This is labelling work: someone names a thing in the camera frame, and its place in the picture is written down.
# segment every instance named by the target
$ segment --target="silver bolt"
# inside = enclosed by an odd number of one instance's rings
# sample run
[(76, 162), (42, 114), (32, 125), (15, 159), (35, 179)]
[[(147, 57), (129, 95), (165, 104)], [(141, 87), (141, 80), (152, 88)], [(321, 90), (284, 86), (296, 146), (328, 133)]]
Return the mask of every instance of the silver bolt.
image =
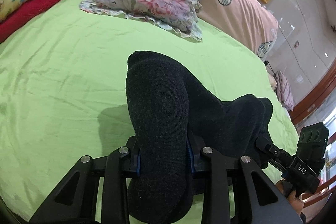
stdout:
[(82, 156), (81, 157), (81, 162), (82, 163), (87, 163), (87, 162), (89, 162), (90, 161), (90, 156)]
[(242, 162), (248, 163), (251, 161), (251, 158), (249, 156), (242, 156), (241, 157)]
[(202, 151), (206, 154), (211, 154), (212, 153), (212, 148), (211, 147), (203, 147)]
[(126, 153), (128, 152), (128, 148), (125, 147), (125, 146), (122, 146), (122, 147), (119, 148), (118, 151), (119, 151), (119, 153), (121, 153), (121, 154), (126, 154)]

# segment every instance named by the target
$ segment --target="tiled wall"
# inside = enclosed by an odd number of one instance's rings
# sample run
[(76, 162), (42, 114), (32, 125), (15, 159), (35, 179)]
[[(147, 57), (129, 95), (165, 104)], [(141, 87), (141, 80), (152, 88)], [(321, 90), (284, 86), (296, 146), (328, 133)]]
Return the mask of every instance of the tiled wall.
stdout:
[(267, 8), (279, 24), (267, 60), (274, 71), (284, 72), (297, 104), (336, 58), (336, 32), (328, 23), (324, 0), (271, 0)]

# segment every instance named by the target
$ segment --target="mattress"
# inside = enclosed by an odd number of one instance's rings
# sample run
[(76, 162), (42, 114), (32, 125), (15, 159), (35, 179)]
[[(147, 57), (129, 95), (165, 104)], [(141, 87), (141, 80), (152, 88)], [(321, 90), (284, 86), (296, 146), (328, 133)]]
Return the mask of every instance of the mattress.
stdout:
[[(271, 137), (295, 153), (295, 128), (244, 45), (202, 20), (203, 41), (193, 43), (147, 22), (86, 13), (80, 1), (60, 1), (0, 45), (0, 194), (15, 213), (28, 220), (81, 156), (108, 155), (134, 135), (125, 79), (137, 50), (176, 59), (223, 101), (268, 97)], [(280, 179), (272, 166), (265, 172)], [(99, 201), (97, 209), (100, 220)], [(199, 195), (179, 223), (201, 214)]]

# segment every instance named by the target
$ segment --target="red towel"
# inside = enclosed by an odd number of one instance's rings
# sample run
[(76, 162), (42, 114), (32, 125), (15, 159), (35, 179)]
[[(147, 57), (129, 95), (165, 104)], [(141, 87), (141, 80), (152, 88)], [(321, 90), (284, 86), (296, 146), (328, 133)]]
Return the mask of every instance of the red towel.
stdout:
[(13, 32), (25, 25), (33, 17), (45, 12), (60, 0), (28, 0), (7, 19), (0, 23), (0, 43), (4, 42)]

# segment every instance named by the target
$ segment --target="human hand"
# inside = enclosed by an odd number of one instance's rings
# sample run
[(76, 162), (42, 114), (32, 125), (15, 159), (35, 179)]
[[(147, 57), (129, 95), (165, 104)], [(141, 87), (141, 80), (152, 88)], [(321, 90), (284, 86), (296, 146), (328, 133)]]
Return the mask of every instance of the human hand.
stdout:
[[(279, 189), (279, 191), (283, 194), (284, 193), (284, 187), (282, 185), (282, 180), (279, 180), (275, 186)], [(293, 209), (295, 210), (295, 212), (298, 215), (301, 215), (303, 206), (304, 206), (304, 202), (302, 201), (302, 196), (299, 196), (298, 198), (295, 196), (296, 195), (296, 191), (292, 191), (289, 195), (289, 197), (287, 198), (288, 202), (290, 203), (290, 205), (292, 205)]]

